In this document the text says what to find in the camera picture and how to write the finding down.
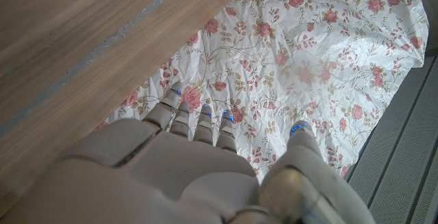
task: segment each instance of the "wood grain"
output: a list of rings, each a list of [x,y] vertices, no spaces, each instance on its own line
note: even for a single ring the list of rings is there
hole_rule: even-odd
[[[0,0],[0,125],[152,1]]]
[[[230,0],[165,0],[0,140],[0,213]]]

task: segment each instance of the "robotic hand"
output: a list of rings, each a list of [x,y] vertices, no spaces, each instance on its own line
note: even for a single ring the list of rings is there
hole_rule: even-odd
[[[214,146],[204,105],[188,140],[176,83],[142,121],[90,134],[54,162],[5,223],[374,223],[354,190],[324,163],[310,126],[294,124],[287,152],[259,185],[236,154],[225,110]],[[170,132],[165,132],[172,117]]]

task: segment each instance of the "white floral cloth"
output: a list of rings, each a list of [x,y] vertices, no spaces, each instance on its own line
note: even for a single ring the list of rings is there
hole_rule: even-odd
[[[231,109],[237,152],[259,179],[300,119],[344,175],[409,69],[423,65],[427,36],[420,0],[232,0],[99,127],[142,119],[181,80],[191,133],[202,103],[215,137]]]

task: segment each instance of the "gray plastic panel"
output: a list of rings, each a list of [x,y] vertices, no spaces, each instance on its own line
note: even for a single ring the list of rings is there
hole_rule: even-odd
[[[370,206],[432,62],[433,58],[426,59],[422,68],[412,69],[406,76],[351,173],[348,183],[368,206]]]
[[[438,137],[437,83],[434,64],[372,200],[370,211],[377,223],[409,221]]]
[[[435,156],[424,182],[411,223],[432,223],[438,208],[438,153]]]

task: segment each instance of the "gray floor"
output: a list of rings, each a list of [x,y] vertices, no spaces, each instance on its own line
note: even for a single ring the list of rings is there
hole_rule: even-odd
[[[432,223],[438,208],[438,63],[403,81],[346,180],[377,223]]]
[[[429,39],[427,42],[426,55],[438,54],[438,0],[422,0],[424,9],[429,20]]]

